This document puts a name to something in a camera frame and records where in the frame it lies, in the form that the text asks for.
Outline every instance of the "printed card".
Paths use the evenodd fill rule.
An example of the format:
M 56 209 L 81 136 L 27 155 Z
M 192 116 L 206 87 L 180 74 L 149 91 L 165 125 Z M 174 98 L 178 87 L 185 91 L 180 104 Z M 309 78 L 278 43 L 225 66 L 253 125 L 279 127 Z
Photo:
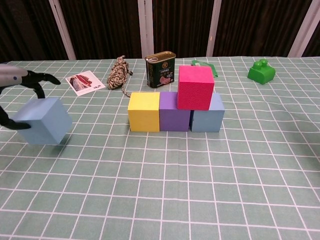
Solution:
M 85 71 L 66 78 L 77 96 L 104 89 L 106 86 L 91 72 Z

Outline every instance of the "purple cube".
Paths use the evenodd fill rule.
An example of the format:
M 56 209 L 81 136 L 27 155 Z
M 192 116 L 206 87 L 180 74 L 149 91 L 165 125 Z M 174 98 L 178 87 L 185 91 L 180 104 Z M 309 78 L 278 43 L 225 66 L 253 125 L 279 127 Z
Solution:
M 177 109 L 178 93 L 160 92 L 159 123 L 160 131 L 187 132 L 189 130 L 190 110 Z

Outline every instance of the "yellow cube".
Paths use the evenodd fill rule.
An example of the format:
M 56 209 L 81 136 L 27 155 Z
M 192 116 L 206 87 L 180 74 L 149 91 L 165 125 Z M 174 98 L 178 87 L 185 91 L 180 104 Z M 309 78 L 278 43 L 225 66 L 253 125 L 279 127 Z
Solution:
M 159 92 L 133 92 L 128 106 L 132 132 L 159 132 Z

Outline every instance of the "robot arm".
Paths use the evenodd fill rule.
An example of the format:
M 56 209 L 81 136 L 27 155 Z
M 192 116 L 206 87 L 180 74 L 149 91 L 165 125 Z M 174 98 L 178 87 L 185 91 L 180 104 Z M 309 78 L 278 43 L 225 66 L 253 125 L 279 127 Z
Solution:
M 44 99 L 45 93 L 39 82 L 49 81 L 52 84 L 60 85 L 61 82 L 51 74 L 36 73 L 23 68 L 0 64 L 0 95 L 3 89 L 14 85 L 21 85 L 33 89 L 38 99 Z M 9 118 L 5 110 L 0 106 L 0 125 L 11 129 L 21 130 L 29 129 L 31 126 L 25 122 L 15 122 Z

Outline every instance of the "green plastic object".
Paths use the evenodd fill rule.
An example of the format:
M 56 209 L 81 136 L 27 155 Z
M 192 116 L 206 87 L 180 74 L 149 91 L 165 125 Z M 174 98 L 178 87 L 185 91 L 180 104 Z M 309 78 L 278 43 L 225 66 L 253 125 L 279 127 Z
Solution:
M 208 67 L 210 67 L 212 69 L 213 76 L 215 78 L 218 77 L 218 73 L 217 73 L 216 68 L 215 68 L 215 66 L 213 64 L 206 63 L 204 61 L 192 60 L 191 65 L 192 66 L 208 66 Z
M 248 73 L 248 78 L 260 84 L 266 84 L 274 79 L 276 70 L 268 65 L 267 59 L 254 62 Z

